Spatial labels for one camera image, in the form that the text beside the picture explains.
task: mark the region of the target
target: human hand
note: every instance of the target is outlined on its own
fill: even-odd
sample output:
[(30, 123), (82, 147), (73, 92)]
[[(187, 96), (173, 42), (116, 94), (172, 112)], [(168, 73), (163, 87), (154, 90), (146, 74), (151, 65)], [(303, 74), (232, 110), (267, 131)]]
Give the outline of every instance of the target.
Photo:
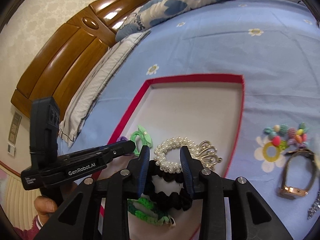
[[(74, 182), (61, 186), (61, 192), (69, 195), (78, 185)], [(44, 225), (49, 220), (49, 213), (54, 213), (58, 206), (50, 198), (38, 196), (34, 201), (34, 206), (39, 216), (40, 222)]]

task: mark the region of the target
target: yellow flower center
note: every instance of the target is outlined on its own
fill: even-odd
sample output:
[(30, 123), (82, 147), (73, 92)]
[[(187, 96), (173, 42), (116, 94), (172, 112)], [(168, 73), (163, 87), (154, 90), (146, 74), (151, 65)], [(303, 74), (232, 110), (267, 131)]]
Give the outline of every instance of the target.
[[(275, 156), (269, 156), (268, 155), (267, 150), (268, 150), (269, 147), (274, 147), (276, 149)], [(275, 162), (279, 158), (280, 152), (281, 152), (280, 147), (275, 147), (272, 144), (272, 142), (266, 143), (265, 146), (262, 149), (263, 157), (265, 158), (265, 160), (267, 160), (268, 162), (271, 162), (271, 163)]]

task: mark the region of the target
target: metal screw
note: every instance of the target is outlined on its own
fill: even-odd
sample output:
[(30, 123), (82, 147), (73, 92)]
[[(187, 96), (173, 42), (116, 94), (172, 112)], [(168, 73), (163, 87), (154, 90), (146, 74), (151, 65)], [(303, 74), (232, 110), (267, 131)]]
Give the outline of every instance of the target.
[(127, 170), (127, 169), (124, 169), (124, 170), (121, 170), (121, 171), (120, 171), (120, 174), (121, 174), (122, 176), (127, 176), (127, 175), (130, 174), (130, 171)]
[(211, 171), (210, 171), (209, 169), (203, 169), (203, 170), (201, 171), (201, 173), (202, 173), (203, 175), (209, 175), (209, 174), (211, 174)]
[(90, 184), (92, 184), (93, 183), (93, 179), (92, 178), (86, 178), (85, 180), (84, 180), (84, 184), (86, 184), (86, 185), (90, 185)]
[(241, 184), (244, 184), (244, 183), (247, 182), (247, 180), (246, 180), (246, 178), (244, 178), (244, 177), (239, 177), (239, 178), (238, 178), (238, 182), (241, 183)]

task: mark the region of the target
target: striped cuff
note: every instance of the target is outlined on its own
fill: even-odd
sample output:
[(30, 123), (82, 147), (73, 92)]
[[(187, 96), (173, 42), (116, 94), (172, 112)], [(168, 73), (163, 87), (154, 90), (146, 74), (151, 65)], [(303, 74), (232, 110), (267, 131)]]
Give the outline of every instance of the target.
[(36, 225), (39, 230), (43, 227), (43, 224), (40, 222), (39, 216), (37, 216)]

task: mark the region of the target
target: teal bead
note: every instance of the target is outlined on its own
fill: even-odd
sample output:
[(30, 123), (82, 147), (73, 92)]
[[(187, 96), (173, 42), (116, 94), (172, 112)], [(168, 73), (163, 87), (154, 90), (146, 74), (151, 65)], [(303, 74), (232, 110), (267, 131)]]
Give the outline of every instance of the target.
[(305, 128), (306, 128), (306, 124), (304, 122), (299, 124), (299, 129), (305, 129)]
[(284, 123), (284, 124), (281, 124), (281, 125), (280, 125), (280, 131), (279, 131), (279, 133), (280, 133), (281, 135), (286, 135), (286, 133), (288, 132), (288, 130), (289, 130), (289, 125), (287, 125), (286, 123)]
[(274, 137), (277, 136), (277, 133), (275, 131), (271, 131), (268, 135), (269, 140), (272, 140)]
[(273, 131), (273, 129), (271, 127), (267, 127), (265, 129), (263, 129), (263, 132), (266, 133), (266, 134), (269, 134)]

